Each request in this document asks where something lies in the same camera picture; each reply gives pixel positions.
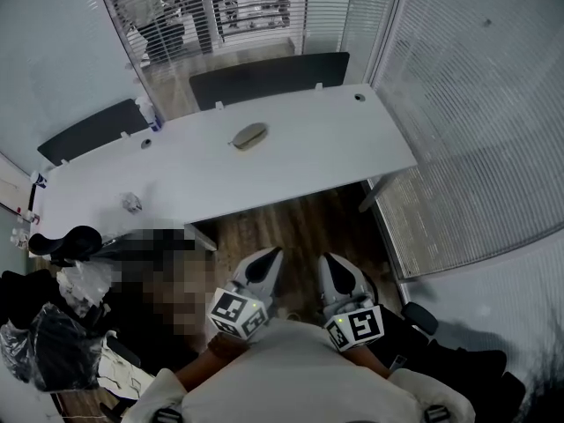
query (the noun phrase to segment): white table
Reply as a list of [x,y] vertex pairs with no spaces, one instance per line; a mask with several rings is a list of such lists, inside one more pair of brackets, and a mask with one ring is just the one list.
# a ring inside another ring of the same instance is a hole
[[[269,135],[236,150],[229,142],[253,122],[266,122]],[[141,149],[146,139],[152,145]],[[186,225],[415,164],[370,86],[282,94],[184,116],[53,169],[34,206],[41,215],[34,231],[58,238],[86,225],[111,236]],[[138,215],[120,205],[127,191],[141,199]]]

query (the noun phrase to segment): metal frame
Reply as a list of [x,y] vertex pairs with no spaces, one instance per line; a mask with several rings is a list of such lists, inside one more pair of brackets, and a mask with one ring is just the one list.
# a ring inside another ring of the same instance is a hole
[[384,60],[389,55],[392,49],[392,41],[396,37],[397,28],[399,26],[399,20],[402,18],[402,13],[404,12],[405,2],[407,0],[394,0],[390,8],[390,14],[388,18],[388,23],[383,30],[383,37],[380,42],[380,48],[375,56],[374,65],[372,67],[371,76],[369,83],[374,90],[380,84],[384,69]]
[[372,52],[370,52],[370,57],[368,58],[367,68],[364,72],[362,83],[372,84],[374,80],[375,73],[380,66],[380,61],[383,57],[383,51],[386,48],[388,40],[390,39],[390,30],[394,24],[394,20],[397,19],[397,10],[400,1],[401,0],[394,0],[392,4],[389,5],[389,7],[386,9],[385,14],[383,14],[382,16],[382,20],[387,20],[387,22],[378,26],[378,32],[375,36]]
[[200,246],[204,247],[210,251],[218,250],[218,245],[212,240],[209,236],[203,234],[198,229],[196,229],[191,224],[184,225],[184,233],[189,234],[194,237],[194,241],[196,241]]
[[[368,179],[362,183],[362,188],[370,194],[370,191],[375,188],[375,184],[372,180]],[[382,214],[380,213],[380,209],[378,205],[371,205],[372,214],[376,220],[376,225],[378,226],[378,232],[384,242],[384,247],[386,248],[386,253],[388,254],[388,258],[390,260],[390,269],[392,272],[392,278],[394,279],[394,283],[396,284],[397,291],[399,293],[399,299],[401,300],[402,305],[405,305],[409,302],[408,296],[405,293],[404,288],[402,287],[402,279],[398,274],[401,272],[401,264],[397,258],[396,248],[394,247],[394,243],[390,238],[390,232],[386,227],[386,222],[383,219]]]
[[396,171],[395,173],[382,175],[378,178],[378,181],[374,183],[372,183],[371,179],[370,182],[372,183],[372,189],[367,193],[367,196],[360,203],[359,212],[364,213],[372,205],[374,205],[378,195],[380,195],[380,193],[382,193],[388,187],[388,185],[390,185],[394,181],[394,179],[401,173],[402,171]]

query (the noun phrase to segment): chair backrest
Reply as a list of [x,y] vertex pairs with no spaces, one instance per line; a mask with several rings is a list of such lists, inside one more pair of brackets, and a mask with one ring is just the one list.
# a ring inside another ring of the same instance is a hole
[[37,150],[56,166],[71,161],[97,147],[116,141],[122,132],[137,133],[147,128],[147,121],[132,99],[77,122],[40,145]]
[[378,360],[390,368],[400,358],[413,360],[421,355],[429,344],[429,339],[384,306],[380,306],[380,310],[384,336],[368,345]]
[[51,255],[54,263],[71,259],[84,262],[102,247],[100,233],[89,226],[76,226],[63,238],[51,240],[42,234],[34,234],[28,243],[29,251],[37,256]]
[[339,86],[345,79],[349,54],[321,53],[286,56],[212,70],[189,79],[202,111],[270,95]]

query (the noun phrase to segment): small object on table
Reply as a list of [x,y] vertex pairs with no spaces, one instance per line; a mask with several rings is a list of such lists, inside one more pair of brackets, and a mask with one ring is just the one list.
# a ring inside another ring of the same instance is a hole
[[264,122],[255,122],[239,131],[229,144],[240,151],[246,151],[260,143],[266,135],[268,135],[268,126]]
[[47,187],[47,179],[43,177],[39,172],[33,171],[29,180],[33,183],[33,185],[46,188]]
[[18,207],[18,223],[23,224],[24,221],[30,224],[39,224],[40,217],[31,210],[22,212],[21,207]]
[[137,97],[135,104],[139,107],[139,113],[145,118],[152,131],[162,129],[162,121],[155,114],[155,109],[148,97]]
[[27,249],[27,243],[29,242],[29,232],[26,232],[24,229],[16,229],[14,228],[11,231],[12,237],[10,241],[14,243],[20,249]]
[[136,214],[143,210],[141,201],[133,193],[122,193],[120,198],[122,199],[122,207],[129,213]]

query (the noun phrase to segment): window blind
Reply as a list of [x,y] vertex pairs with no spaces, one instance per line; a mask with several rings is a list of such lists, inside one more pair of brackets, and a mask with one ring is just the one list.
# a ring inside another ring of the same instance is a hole
[[419,166],[378,198],[401,273],[564,227],[564,0],[405,0],[377,92]]
[[[131,61],[167,119],[198,111],[188,79],[199,73],[281,56],[338,52],[353,43],[363,56],[358,64],[367,67],[389,4],[355,0],[349,18],[352,0],[105,1]],[[349,82],[359,82],[363,73]]]

